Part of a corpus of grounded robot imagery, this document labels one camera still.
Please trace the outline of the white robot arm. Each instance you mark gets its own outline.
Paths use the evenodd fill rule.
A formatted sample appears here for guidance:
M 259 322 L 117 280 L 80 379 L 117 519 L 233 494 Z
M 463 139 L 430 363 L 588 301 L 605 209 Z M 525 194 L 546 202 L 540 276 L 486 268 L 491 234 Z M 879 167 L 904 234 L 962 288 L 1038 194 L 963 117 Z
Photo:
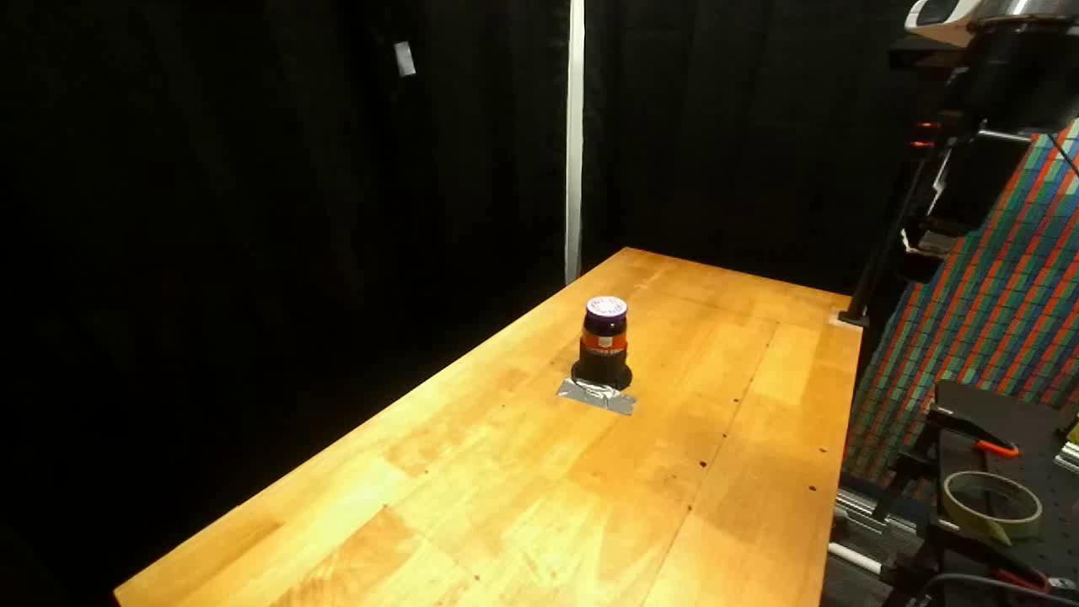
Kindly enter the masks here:
M 914 0 L 890 48 L 962 130 L 1060 133 L 1079 117 L 1079 0 Z

